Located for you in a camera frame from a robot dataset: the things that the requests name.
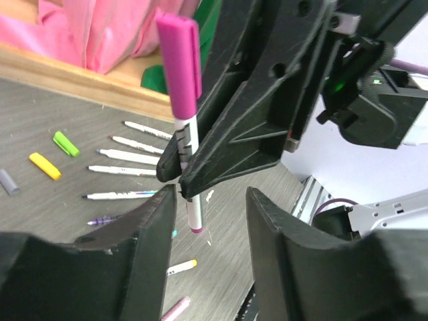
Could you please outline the grey marker pen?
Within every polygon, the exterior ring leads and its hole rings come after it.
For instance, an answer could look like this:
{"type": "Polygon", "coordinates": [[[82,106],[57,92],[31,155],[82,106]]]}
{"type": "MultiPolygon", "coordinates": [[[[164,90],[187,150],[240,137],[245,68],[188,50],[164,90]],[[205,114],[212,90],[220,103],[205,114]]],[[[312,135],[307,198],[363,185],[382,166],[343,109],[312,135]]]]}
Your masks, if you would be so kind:
{"type": "Polygon", "coordinates": [[[129,161],[134,163],[146,164],[146,165],[157,165],[160,158],[156,156],[148,156],[143,154],[136,154],[133,152],[125,152],[122,150],[114,149],[97,149],[98,154],[113,158],[116,160],[129,161]]]}

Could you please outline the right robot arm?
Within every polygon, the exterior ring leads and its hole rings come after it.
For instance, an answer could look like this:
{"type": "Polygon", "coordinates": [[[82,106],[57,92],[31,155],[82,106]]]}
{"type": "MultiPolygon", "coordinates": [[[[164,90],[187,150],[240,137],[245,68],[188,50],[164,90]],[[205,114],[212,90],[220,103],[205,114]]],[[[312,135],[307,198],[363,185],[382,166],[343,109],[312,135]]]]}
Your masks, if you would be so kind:
{"type": "Polygon", "coordinates": [[[426,13],[426,1],[222,1],[202,64],[197,23],[159,11],[175,134],[156,171],[179,180],[191,230],[197,195],[294,152],[319,98],[317,121],[348,142],[401,146],[427,93],[393,58],[426,13]]]}

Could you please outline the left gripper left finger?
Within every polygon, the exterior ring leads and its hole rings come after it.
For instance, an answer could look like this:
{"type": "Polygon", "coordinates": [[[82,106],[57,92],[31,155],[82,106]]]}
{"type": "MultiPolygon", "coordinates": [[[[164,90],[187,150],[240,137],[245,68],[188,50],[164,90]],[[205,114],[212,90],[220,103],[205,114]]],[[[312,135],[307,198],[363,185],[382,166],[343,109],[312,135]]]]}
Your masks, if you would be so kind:
{"type": "Polygon", "coordinates": [[[165,185],[73,243],[1,234],[2,320],[159,320],[177,214],[165,185]]]}

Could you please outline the light pink marker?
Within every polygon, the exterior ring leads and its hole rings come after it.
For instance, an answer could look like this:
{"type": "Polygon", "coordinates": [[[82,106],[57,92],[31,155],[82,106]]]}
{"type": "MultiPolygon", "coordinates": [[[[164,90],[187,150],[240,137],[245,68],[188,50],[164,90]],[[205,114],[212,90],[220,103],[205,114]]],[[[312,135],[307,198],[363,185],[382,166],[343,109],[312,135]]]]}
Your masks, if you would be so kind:
{"type": "Polygon", "coordinates": [[[189,297],[181,298],[160,320],[175,321],[190,306],[190,303],[191,299],[189,297]]]}

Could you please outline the purple cap white marker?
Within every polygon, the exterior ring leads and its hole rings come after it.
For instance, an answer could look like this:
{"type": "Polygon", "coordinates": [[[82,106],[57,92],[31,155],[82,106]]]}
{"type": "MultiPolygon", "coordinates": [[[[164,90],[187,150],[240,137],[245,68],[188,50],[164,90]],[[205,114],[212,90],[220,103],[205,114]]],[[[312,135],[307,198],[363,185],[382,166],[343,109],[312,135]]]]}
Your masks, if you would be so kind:
{"type": "Polygon", "coordinates": [[[155,22],[175,118],[180,168],[184,171],[199,147],[197,99],[202,93],[199,27],[191,18],[160,9],[156,11],[155,22]]]}

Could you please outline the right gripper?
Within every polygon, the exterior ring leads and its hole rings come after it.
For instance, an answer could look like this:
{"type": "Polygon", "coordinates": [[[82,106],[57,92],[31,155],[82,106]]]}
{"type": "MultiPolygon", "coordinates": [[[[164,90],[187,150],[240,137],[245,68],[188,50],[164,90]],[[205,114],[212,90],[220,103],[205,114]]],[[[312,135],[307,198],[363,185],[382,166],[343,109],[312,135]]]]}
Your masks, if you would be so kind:
{"type": "Polygon", "coordinates": [[[323,81],[319,124],[359,146],[409,143],[427,102],[412,75],[427,70],[396,60],[396,46],[426,14],[426,1],[339,1],[313,76],[323,81]]]}

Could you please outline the grey pen cap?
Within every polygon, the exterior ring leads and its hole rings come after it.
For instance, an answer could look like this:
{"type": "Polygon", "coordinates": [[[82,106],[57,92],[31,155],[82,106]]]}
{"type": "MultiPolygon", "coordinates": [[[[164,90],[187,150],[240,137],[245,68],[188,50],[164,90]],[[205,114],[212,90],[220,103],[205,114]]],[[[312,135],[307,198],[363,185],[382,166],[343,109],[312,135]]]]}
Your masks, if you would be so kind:
{"type": "Polygon", "coordinates": [[[20,192],[19,186],[5,169],[0,170],[0,181],[9,195],[16,195],[20,192]]]}

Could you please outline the yellow marker pen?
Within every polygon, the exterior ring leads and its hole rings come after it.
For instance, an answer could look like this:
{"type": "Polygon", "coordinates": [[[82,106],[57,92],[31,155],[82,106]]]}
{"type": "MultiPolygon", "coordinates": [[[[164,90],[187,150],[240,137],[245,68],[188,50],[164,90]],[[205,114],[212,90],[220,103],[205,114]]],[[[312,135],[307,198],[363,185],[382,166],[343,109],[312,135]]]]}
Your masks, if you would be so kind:
{"type": "Polygon", "coordinates": [[[171,276],[187,270],[191,270],[197,266],[197,260],[191,259],[189,261],[173,265],[167,269],[166,275],[171,276]]]}

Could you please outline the purple marker pen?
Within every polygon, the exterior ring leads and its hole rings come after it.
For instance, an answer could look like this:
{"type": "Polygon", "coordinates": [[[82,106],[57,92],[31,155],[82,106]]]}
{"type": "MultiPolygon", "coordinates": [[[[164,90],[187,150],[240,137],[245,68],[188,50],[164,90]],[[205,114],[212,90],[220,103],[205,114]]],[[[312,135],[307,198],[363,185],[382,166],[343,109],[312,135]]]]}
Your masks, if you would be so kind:
{"type": "Polygon", "coordinates": [[[88,221],[86,224],[89,226],[99,226],[99,225],[105,225],[105,224],[109,224],[119,218],[123,217],[123,215],[114,215],[114,216],[104,216],[104,217],[99,217],[99,218],[95,218],[91,221],[88,221]]]}

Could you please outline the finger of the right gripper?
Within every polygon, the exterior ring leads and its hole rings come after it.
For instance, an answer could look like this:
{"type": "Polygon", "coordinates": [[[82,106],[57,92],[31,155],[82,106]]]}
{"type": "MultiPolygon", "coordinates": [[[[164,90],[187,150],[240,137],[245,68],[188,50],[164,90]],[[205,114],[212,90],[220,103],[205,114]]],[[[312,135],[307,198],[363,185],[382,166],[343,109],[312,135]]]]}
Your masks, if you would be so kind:
{"type": "Polygon", "coordinates": [[[184,198],[223,182],[214,170],[232,173],[225,163],[235,151],[233,168],[246,159],[254,172],[277,165],[330,15],[329,1],[254,1],[254,71],[181,175],[184,198]]]}
{"type": "MultiPolygon", "coordinates": [[[[239,88],[248,81],[254,71],[254,60],[249,53],[252,36],[254,1],[221,1],[219,20],[202,73],[203,93],[197,100],[200,144],[204,143],[232,97],[239,92],[239,88]]],[[[175,133],[156,166],[156,177],[162,183],[181,175],[177,141],[175,133]]],[[[214,180],[222,175],[226,178],[220,181],[254,172],[251,167],[247,169],[241,166],[250,165],[251,163],[247,162],[249,159],[233,168],[232,161],[237,161],[237,156],[235,151],[225,163],[228,169],[233,169],[233,174],[225,174],[225,170],[217,169],[214,170],[214,180]]]]}

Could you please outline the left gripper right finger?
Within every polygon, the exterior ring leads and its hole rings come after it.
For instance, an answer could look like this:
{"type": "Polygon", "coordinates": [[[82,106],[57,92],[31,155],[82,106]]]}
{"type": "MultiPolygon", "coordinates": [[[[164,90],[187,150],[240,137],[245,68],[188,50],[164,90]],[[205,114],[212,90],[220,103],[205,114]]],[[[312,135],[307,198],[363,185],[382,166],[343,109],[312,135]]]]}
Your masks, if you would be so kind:
{"type": "Polygon", "coordinates": [[[345,241],[245,196],[259,320],[426,320],[427,232],[345,241]]]}

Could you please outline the green pen cap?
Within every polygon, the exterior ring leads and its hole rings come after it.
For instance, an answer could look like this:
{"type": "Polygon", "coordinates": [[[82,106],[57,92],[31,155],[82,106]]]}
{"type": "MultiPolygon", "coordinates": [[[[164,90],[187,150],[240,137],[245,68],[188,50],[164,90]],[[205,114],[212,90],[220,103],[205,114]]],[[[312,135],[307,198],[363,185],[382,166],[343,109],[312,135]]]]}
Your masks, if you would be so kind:
{"type": "Polygon", "coordinates": [[[68,155],[77,157],[80,150],[61,132],[57,131],[53,136],[53,141],[68,155]]]}

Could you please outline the magenta marker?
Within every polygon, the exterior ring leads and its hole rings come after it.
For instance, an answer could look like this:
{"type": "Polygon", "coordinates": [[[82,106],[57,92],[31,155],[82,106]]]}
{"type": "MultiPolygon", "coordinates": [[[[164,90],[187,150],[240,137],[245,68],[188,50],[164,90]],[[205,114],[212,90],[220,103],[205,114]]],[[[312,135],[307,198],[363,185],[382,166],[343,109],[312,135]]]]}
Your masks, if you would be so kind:
{"type": "Polygon", "coordinates": [[[126,167],[110,167],[110,166],[100,166],[100,165],[91,165],[87,166],[89,171],[96,173],[107,173],[113,175],[128,175],[128,176],[148,176],[155,177],[156,171],[149,169],[135,169],[135,168],[126,168],[126,167]]]}

